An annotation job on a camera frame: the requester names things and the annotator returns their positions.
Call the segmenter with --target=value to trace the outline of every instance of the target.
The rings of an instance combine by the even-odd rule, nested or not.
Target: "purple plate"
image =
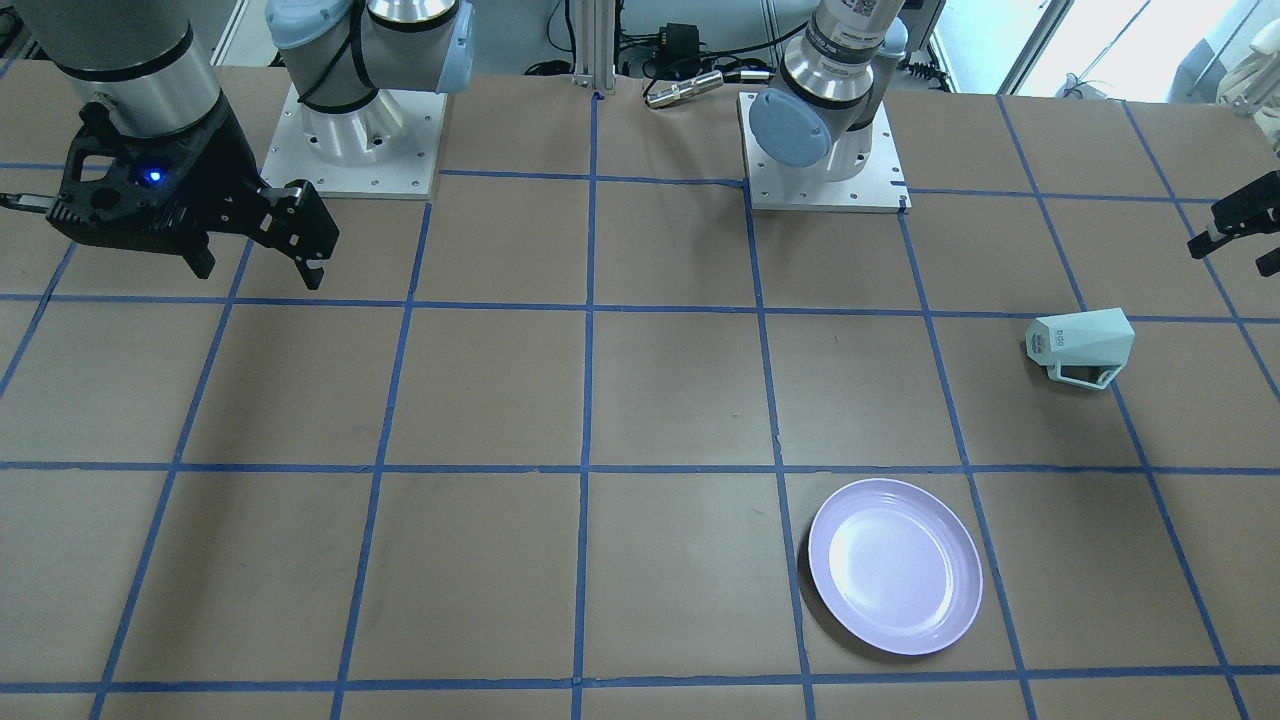
[[[859,480],[828,497],[809,530],[809,569],[845,628],[899,655],[956,642],[982,603],[969,532],[941,500],[901,480]]]

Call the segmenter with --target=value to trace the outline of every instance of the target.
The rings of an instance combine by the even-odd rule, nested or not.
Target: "blue joint cap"
[[[876,50],[876,54],[901,60],[906,58],[908,40],[906,23],[902,18],[893,18],[893,24],[888,26],[888,32],[884,33],[884,44]]]
[[[471,67],[475,64],[476,46],[471,40],[471,19],[475,8],[467,0],[461,0],[458,17],[453,20],[453,37],[449,51],[444,54],[440,79],[436,92],[462,92],[471,85]]]
[[[351,10],[352,0],[268,0],[266,27],[280,50],[293,50],[329,32]]]
[[[794,168],[808,168],[831,152],[827,123],[808,102],[790,92],[771,87],[755,96],[751,135],[771,158]]]

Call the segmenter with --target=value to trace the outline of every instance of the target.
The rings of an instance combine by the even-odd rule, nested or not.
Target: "lavender plate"
[[[809,569],[845,628],[899,655],[956,642],[982,603],[969,532],[941,500],[901,480],[859,480],[828,497],[809,530]]]

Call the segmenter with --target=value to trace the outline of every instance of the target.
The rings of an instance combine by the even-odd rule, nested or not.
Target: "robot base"
[[[792,168],[771,158],[755,142],[750,110],[754,92],[737,96],[742,122],[742,155],[746,158],[751,182],[751,206],[756,210],[810,210],[827,213],[897,213],[911,206],[897,146],[888,127],[888,114],[881,105],[876,113],[874,149],[865,167],[847,179],[828,179],[831,170],[823,165]]]
[[[310,146],[302,113],[298,111],[298,92],[291,86],[271,137],[262,178],[268,182],[305,178],[324,197],[430,200],[448,96],[399,90],[383,92],[390,92],[404,114],[403,137],[397,140],[396,151],[372,165],[339,165],[321,158]]]

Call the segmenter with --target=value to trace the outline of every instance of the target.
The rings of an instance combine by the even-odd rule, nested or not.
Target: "white mounting plate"
[[[884,105],[876,113],[876,143],[867,167],[845,181],[828,181],[824,168],[792,168],[771,158],[751,133],[754,92],[737,96],[742,122],[742,154],[751,181],[751,206],[756,210],[817,210],[826,213],[897,213],[911,206],[897,145]]]
[[[298,92],[289,86],[262,167],[262,179],[283,186],[306,178],[316,186],[321,197],[430,200],[448,95],[403,90],[389,92],[404,111],[406,132],[397,142],[397,151],[374,165],[335,165],[311,149],[302,132]]]

